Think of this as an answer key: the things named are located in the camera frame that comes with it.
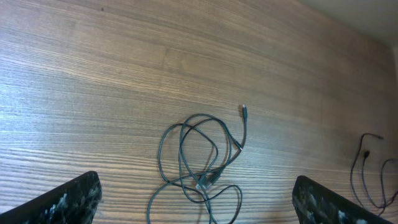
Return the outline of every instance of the cable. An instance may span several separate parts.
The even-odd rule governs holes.
[[[356,163],[356,161],[358,160],[359,153],[361,152],[361,149],[362,149],[362,142],[363,142],[363,139],[364,139],[364,137],[367,136],[367,135],[374,136],[374,137],[376,137],[376,138],[378,138],[378,139],[381,139],[381,140],[384,139],[382,136],[379,136],[379,135],[377,135],[377,134],[371,134],[371,133],[364,133],[364,134],[362,134],[362,136],[361,136],[361,141],[359,142],[358,152],[357,152],[356,157],[355,157],[355,160],[354,160],[354,162],[353,162],[353,166],[351,167],[351,172],[350,172],[350,184],[351,184],[351,189],[353,189],[355,198],[357,199],[357,201],[359,202],[359,204],[360,204],[363,208],[364,208],[364,205],[363,205],[362,202],[359,200],[358,196],[356,195],[355,189],[354,189],[354,184],[353,184],[353,171],[354,171],[355,163]],[[376,205],[376,203],[374,202],[374,200],[373,200],[372,197],[370,196],[369,191],[368,191],[368,188],[366,187],[366,184],[365,184],[364,166],[365,166],[365,161],[366,161],[366,159],[369,157],[369,155],[370,155],[370,152],[369,152],[369,151],[366,151],[366,152],[364,153],[364,159],[363,159],[362,168],[361,168],[362,185],[363,185],[363,188],[364,188],[364,190],[365,190],[366,195],[368,196],[369,201],[373,204],[373,206],[374,206],[375,208],[377,208],[377,209],[382,209],[382,211],[379,213],[379,216],[381,216],[381,215],[384,213],[385,209],[386,209],[389,205],[391,205],[391,204],[394,202],[396,196],[398,195],[398,191],[397,191],[397,192],[394,194],[394,196],[389,200],[389,202],[387,202],[386,193],[385,193],[385,189],[384,189],[384,181],[383,181],[384,167],[386,166],[386,164],[387,164],[388,162],[390,162],[390,161],[398,161],[398,159],[388,159],[388,160],[384,161],[384,163],[383,163],[383,165],[382,165],[382,167],[381,167],[380,181],[381,181],[381,190],[382,190],[382,197],[383,197],[384,203],[383,203],[382,205],[378,206],[378,205]]]
[[[218,192],[215,196],[213,197],[209,197],[207,194],[207,188],[210,185],[215,184],[215,182],[219,179],[221,173],[226,169],[226,167],[228,165],[230,165],[239,155],[240,153],[243,151],[243,147],[246,143],[246,136],[247,136],[247,127],[248,127],[248,109],[246,108],[245,105],[242,106],[242,114],[243,114],[243,123],[244,123],[244,129],[243,129],[243,140],[241,143],[238,143],[238,141],[232,137],[232,134],[230,133],[230,131],[228,130],[227,126],[225,125],[225,123],[212,116],[212,115],[208,115],[208,114],[194,114],[191,117],[189,117],[188,119],[185,120],[184,123],[180,123],[180,124],[174,124],[171,127],[169,127],[165,133],[163,133],[162,139],[160,140],[160,144],[159,144],[159,153],[158,153],[158,164],[159,164],[159,172],[160,175],[162,176],[162,178],[164,179],[164,181],[166,181],[166,184],[164,184],[163,186],[161,186],[161,188],[159,188],[154,194],[153,196],[150,198],[149,202],[148,202],[148,207],[147,207],[147,223],[150,224],[150,207],[155,199],[155,197],[160,193],[160,191],[162,191],[163,189],[165,189],[166,187],[170,186],[170,185],[174,185],[177,187],[181,187],[185,196],[189,199],[189,201],[193,202],[193,203],[204,203],[206,205],[207,211],[209,213],[209,224],[211,224],[211,222],[214,222],[215,224],[217,224],[217,221],[215,220],[215,218],[213,217],[213,211],[211,209],[211,203],[210,201],[213,200],[214,198],[217,198],[219,195],[221,195],[225,190],[228,190],[231,187],[236,188],[239,191],[239,195],[240,197],[238,198],[238,207],[236,208],[235,214],[233,216],[233,218],[231,219],[231,221],[229,223],[233,223],[235,221],[235,219],[238,217],[239,211],[242,207],[242,201],[243,201],[243,193],[242,190],[240,189],[240,187],[238,187],[237,185],[229,185],[227,187],[225,187],[223,190],[221,190],[220,192]],[[199,123],[195,124],[195,125],[191,125],[189,124],[189,121],[193,118],[197,118],[197,117],[206,117],[207,119],[204,119],[203,121],[200,121]],[[225,135],[227,136],[227,141],[228,141],[228,158],[226,160],[226,162],[223,165],[220,165],[218,168],[215,169],[211,169],[211,167],[213,166],[213,164],[216,162],[217,158],[218,158],[218,148],[217,145],[206,135],[204,134],[202,131],[200,131],[197,127],[203,123],[209,122],[209,121],[216,121],[224,130]],[[167,136],[167,134],[173,130],[176,127],[181,126],[181,131],[180,131],[180,147],[179,147],[179,152],[178,152],[178,169],[179,169],[179,174],[180,174],[180,178],[175,179],[175,180],[169,180],[168,178],[166,178],[166,176],[163,173],[163,168],[162,168],[162,163],[160,160],[160,156],[162,154],[162,146],[164,143],[164,140]],[[184,134],[184,129],[185,128],[189,128],[187,130],[187,132]],[[204,138],[207,139],[207,141],[209,141],[213,147],[216,150],[216,156],[215,158],[212,160],[212,162],[209,164],[209,166],[207,167],[206,171],[204,172],[198,172],[198,173],[193,173],[192,170],[189,168],[188,162],[185,158],[185,155],[183,153],[183,142],[185,140],[185,138],[187,137],[187,135],[190,133],[191,130],[194,130],[196,132],[198,132],[199,134],[201,134]],[[232,157],[232,143],[239,149],[234,156]],[[183,176],[182,174],[182,165],[181,165],[181,160],[184,163],[184,166],[186,168],[186,170],[189,172],[189,175],[185,175]],[[187,178],[193,178],[195,180],[195,182],[197,183],[197,188],[202,190],[202,192],[200,192],[197,189],[191,188],[191,187],[187,187],[186,185],[184,185],[183,180],[187,179]],[[193,191],[195,193],[197,193],[203,200],[194,200],[191,198],[191,196],[189,196],[189,194],[187,193],[187,190],[189,191]]]

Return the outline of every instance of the wooden surface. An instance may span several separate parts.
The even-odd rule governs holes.
[[[386,138],[365,142],[381,201],[379,169],[397,155],[397,88],[391,52],[372,40],[288,0],[0,0],[0,212],[95,170],[104,199],[95,223],[145,223],[163,184],[164,130],[209,113],[241,139],[243,103],[245,151],[217,183],[244,192],[236,223],[298,223],[298,175],[353,200],[349,168],[363,132]],[[225,152],[219,127],[203,131]],[[169,178],[178,177],[176,133],[162,156]],[[201,170],[210,144],[193,135],[185,149]],[[397,173],[386,169],[389,197]],[[236,203],[234,191],[213,202],[220,223]],[[151,217],[208,219],[174,187]],[[398,222],[398,202],[383,217]]]

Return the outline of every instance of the tangled cable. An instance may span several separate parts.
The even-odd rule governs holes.
[[[153,196],[150,198],[149,203],[148,203],[148,207],[147,207],[147,223],[150,224],[150,207],[156,197],[156,195],[159,194],[159,192],[163,189],[165,189],[167,186],[170,185],[174,185],[177,187],[181,187],[182,191],[184,192],[185,196],[193,203],[204,203],[207,207],[207,211],[209,213],[209,224],[211,224],[211,222],[213,221],[215,224],[217,224],[217,221],[215,220],[215,218],[213,217],[213,212],[211,209],[211,203],[210,201],[213,200],[214,198],[217,198],[219,195],[221,195],[225,190],[228,190],[231,187],[234,187],[236,189],[239,190],[239,194],[240,197],[238,198],[238,207],[236,208],[235,214],[233,216],[233,218],[231,219],[231,221],[229,223],[233,223],[235,221],[235,219],[238,217],[239,211],[242,207],[242,199],[243,199],[243,193],[242,190],[237,186],[237,185],[229,185],[226,188],[224,188],[223,190],[221,190],[220,192],[218,192],[216,195],[214,195],[213,197],[209,197],[208,193],[207,193],[207,189],[209,188],[210,185],[213,185],[220,177],[221,173],[226,169],[226,167],[228,165],[230,165],[241,153],[241,151],[243,151],[243,147],[245,145],[246,142],[246,129],[248,126],[248,109],[245,107],[245,105],[242,106],[242,113],[243,113],[243,123],[244,123],[244,131],[243,131],[243,140],[242,143],[238,143],[238,141],[232,137],[231,133],[229,132],[227,126],[225,125],[225,123],[212,116],[212,115],[208,115],[208,114],[195,114],[192,115],[191,117],[189,117],[188,119],[185,120],[184,123],[179,123],[179,124],[174,124],[171,127],[169,127],[165,133],[162,136],[162,139],[160,140],[160,144],[159,144],[159,153],[158,153],[158,164],[159,164],[159,172],[160,175],[162,176],[162,178],[164,179],[164,181],[166,181],[166,184],[161,186],[161,188],[159,188],[154,194]],[[190,125],[188,124],[189,121],[192,118],[197,118],[197,117],[206,117],[207,119],[204,119],[203,121],[198,122],[195,125]],[[228,158],[226,160],[226,162],[223,165],[220,165],[219,167],[215,168],[215,169],[211,169],[211,167],[213,166],[213,164],[216,162],[217,157],[218,157],[218,148],[217,145],[206,135],[204,134],[202,131],[200,131],[197,127],[203,123],[209,122],[209,121],[216,121],[223,129],[225,132],[225,135],[227,136],[227,140],[228,140]],[[180,178],[175,179],[175,180],[169,180],[168,178],[166,178],[166,176],[163,173],[163,169],[162,169],[162,163],[160,161],[160,156],[162,153],[162,146],[164,143],[164,140],[166,138],[166,135],[173,130],[174,128],[181,126],[181,131],[180,131],[180,150],[178,153],[178,169],[180,172]],[[209,164],[209,166],[207,167],[206,171],[204,172],[198,172],[198,173],[193,173],[192,170],[189,168],[188,162],[184,156],[183,153],[183,142],[185,140],[185,138],[187,137],[187,135],[190,133],[190,131],[196,131],[198,133],[200,133],[204,138],[207,139],[207,141],[209,141],[213,147],[215,148],[216,151],[216,156],[215,158],[212,160],[212,162]],[[232,143],[239,149],[234,156],[232,156]],[[186,170],[189,172],[189,175],[185,175],[183,176],[182,174],[182,165],[181,165],[181,160],[183,161]],[[187,178],[193,178],[195,180],[195,182],[197,183],[197,188],[202,190],[202,192],[200,192],[197,189],[191,188],[191,187],[187,187],[186,185],[184,185],[183,180],[187,179]],[[195,193],[197,193],[199,196],[202,197],[203,200],[194,200],[191,198],[191,196],[189,196],[189,194],[187,193],[187,190],[193,191]]]
[[[358,196],[356,195],[356,192],[355,192],[355,189],[354,189],[354,184],[353,184],[353,171],[354,171],[355,163],[356,163],[356,161],[358,160],[359,153],[361,152],[361,149],[362,149],[362,142],[363,142],[363,139],[364,139],[364,137],[367,136],[367,135],[376,137],[376,138],[381,139],[381,140],[384,139],[382,136],[379,136],[379,135],[377,135],[377,134],[364,133],[364,134],[361,136],[361,141],[359,142],[359,149],[358,149],[358,152],[356,153],[355,160],[354,160],[354,162],[353,162],[353,166],[351,167],[349,182],[350,182],[350,184],[351,184],[351,189],[353,189],[355,198],[357,199],[357,201],[359,202],[359,204],[360,204],[362,207],[364,207],[364,206],[363,206],[362,202],[360,201],[360,199],[358,198]],[[369,151],[366,151],[366,152],[364,153],[364,159],[363,159],[362,168],[361,168],[362,185],[363,185],[363,188],[364,188],[364,190],[365,190],[366,196],[368,196],[368,199],[369,199],[369,201],[373,204],[373,206],[374,206],[375,208],[377,208],[377,209],[382,209],[381,212],[379,213],[379,216],[381,216],[381,215],[384,213],[385,209],[386,209],[389,205],[391,205],[391,204],[394,202],[394,200],[396,199],[396,196],[398,195],[398,191],[397,191],[397,192],[392,196],[392,198],[387,202],[386,192],[385,192],[385,190],[384,190],[384,181],[383,181],[384,167],[386,166],[386,164],[387,164],[388,162],[391,162],[391,161],[398,161],[398,159],[388,159],[388,160],[384,161],[384,163],[383,163],[383,165],[382,165],[382,167],[381,167],[380,181],[381,181],[381,191],[382,191],[382,197],[383,197],[384,203],[383,203],[382,205],[378,206],[378,205],[376,205],[376,203],[374,203],[372,197],[370,196],[370,194],[369,194],[369,192],[368,192],[368,188],[366,187],[366,184],[365,184],[364,166],[365,166],[365,161],[366,161],[366,159],[369,157],[369,155],[370,155],[370,152],[369,152]]]

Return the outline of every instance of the dark textured object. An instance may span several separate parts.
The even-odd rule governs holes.
[[[102,190],[98,174],[95,171],[89,171],[1,214],[0,223],[90,224],[101,196]]]
[[[300,224],[391,223],[305,176],[296,180],[293,205]]]

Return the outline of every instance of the black wire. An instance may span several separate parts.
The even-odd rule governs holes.
[[[377,135],[377,134],[364,133],[364,134],[361,136],[361,141],[359,142],[358,152],[357,152],[356,157],[355,157],[355,160],[354,160],[354,162],[353,162],[353,166],[351,167],[351,172],[350,172],[350,184],[351,184],[351,189],[353,189],[355,198],[357,199],[357,201],[359,202],[359,204],[360,204],[362,207],[364,207],[364,205],[363,205],[362,202],[359,200],[358,196],[356,195],[355,189],[354,189],[354,184],[353,184],[353,171],[354,171],[355,163],[356,163],[356,161],[358,160],[359,153],[361,152],[361,149],[362,149],[362,142],[363,142],[363,139],[364,139],[364,137],[367,136],[367,135],[374,136],[374,137],[376,137],[376,138],[378,138],[378,139],[384,139],[382,136],[379,136],[379,135]],[[382,209],[382,211],[379,213],[379,216],[381,216],[381,215],[384,213],[385,209],[386,209],[389,205],[391,205],[391,204],[394,202],[396,196],[398,195],[398,191],[397,191],[397,192],[394,194],[394,196],[392,196],[392,198],[389,200],[389,202],[387,202],[387,199],[386,199],[386,192],[385,192],[385,189],[384,189],[384,181],[383,181],[384,167],[386,166],[386,164],[387,164],[388,162],[390,162],[390,161],[398,161],[398,159],[388,159],[388,160],[384,161],[384,163],[383,163],[383,165],[382,165],[382,167],[381,167],[380,181],[381,181],[381,190],[382,190],[382,197],[383,197],[384,203],[383,203],[382,205],[378,206],[378,205],[376,205],[376,203],[374,202],[374,200],[373,200],[372,197],[370,196],[369,191],[368,191],[368,188],[366,187],[366,184],[365,184],[364,166],[365,166],[365,161],[366,161],[366,159],[368,158],[368,156],[369,156],[369,151],[365,152],[365,156],[364,156],[363,163],[362,163],[362,168],[361,168],[362,185],[363,185],[363,188],[364,188],[364,190],[365,190],[366,195],[368,196],[369,201],[373,204],[373,206],[374,206],[375,208],[377,208],[377,209]]]
[[[160,140],[160,144],[159,144],[159,153],[158,153],[158,164],[159,164],[159,172],[160,175],[162,176],[162,178],[166,181],[166,184],[164,184],[163,186],[161,186],[161,188],[159,188],[154,194],[153,196],[150,198],[149,202],[148,202],[148,207],[147,207],[147,223],[150,224],[150,207],[155,199],[155,197],[159,194],[159,192],[163,189],[165,189],[167,186],[170,185],[174,185],[177,187],[181,187],[185,196],[193,203],[204,203],[207,207],[208,213],[209,213],[209,223],[211,223],[212,221],[217,224],[217,221],[215,220],[215,218],[213,217],[213,212],[211,209],[211,203],[210,201],[213,200],[214,198],[217,198],[219,195],[221,195],[225,190],[228,190],[231,187],[234,187],[236,189],[238,189],[240,197],[238,198],[238,207],[235,211],[235,214],[233,216],[233,218],[231,219],[231,221],[229,223],[233,223],[235,221],[235,219],[238,217],[239,211],[242,207],[242,201],[243,201],[243,193],[242,190],[237,186],[237,185],[229,185],[227,187],[225,187],[223,190],[221,190],[220,192],[218,192],[216,195],[209,197],[206,191],[205,186],[202,184],[203,183],[203,179],[206,178],[207,174],[210,175],[221,175],[222,171],[224,169],[226,169],[226,167],[228,165],[230,165],[241,153],[241,151],[243,150],[243,147],[246,143],[246,136],[247,136],[247,108],[243,105],[243,121],[244,121],[244,131],[243,131],[243,140],[242,143],[238,143],[237,140],[235,140],[234,137],[232,137],[232,134],[230,133],[230,131],[228,130],[227,126],[225,125],[225,123],[212,116],[212,115],[208,115],[208,114],[195,114],[192,115],[191,117],[189,117],[188,119],[185,120],[184,123],[182,124],[174,124],[171,127],[169,127],[165,133],[162,136],[162,139]],[[207,117],[207,119],[204,119],[203,121],[200,121],[199,123],[195,124],[195,125],[190,125],[188,122],[192,119],[192,118],[196,118],[196,117]],[[219,166],[218,168],[215,169],[211,169],[211,167],[213,166],[213,164],[216,162],[217,158],[218,158],[218,148],[217,145],[206,135],[204,134],[202,131],[200,131],[197,126],[209,122],[209,121],[216,121],[224,130],[225,135],[227,136],[227,141],[228,141],[228,158],[226,160],[226,162]],[[181,126],[181,131],[180,131],[180,149],[178,152],[178,169],[179,169],[179,174],[180,174],[180,178],[175,179],[175,180],[169,180],[168,178],[166,178],[166,176],[163,173],[163,168],[162,168],[162,163],[160,160],[160,156],[162,153],[162,146],[164,143],[164,140],[167,136],[167,134],[173,130],[174,128]],[[184,129],[188,127],[188,131],[184,134]],[[187,135],[190,133],[191,130],[194,130],[196,132],[198,132],[199,134],[201,134],[204,138],[206,138],[215,148],[216,150],[216,156],[215,158],[212,160],[212,162],[209,164],[209,166],[207,167],[206,171],[204,172],[199,172],[199,173],[193,173],[192,170],[189,168],[188,162],[185,158],[185,155],[183,153],[183,142],[185,140],[185,138],[187,137]],[[233,157],[232,156],[232,143],[239,149]],[[186,168],[186,170],[189,172],[189,175],[183,176],[182,175],[182,165],[181,165],[181,160],[184,163],[184,166]],[[193,178],[195,180],[195,182],[197,183],[197,185],[200,187],[200,189],[203,191],[200,192],[197,189],[191,188],[191,187],[187,187],[186,185],[184,185],[183,180],[187,179],[187,178]],[[193,191],[195,193],[197,193],[203,200],[194,200],[191,198],[191,196],[189,196],[189,194],[187,193],[187,190],[189,191]]]

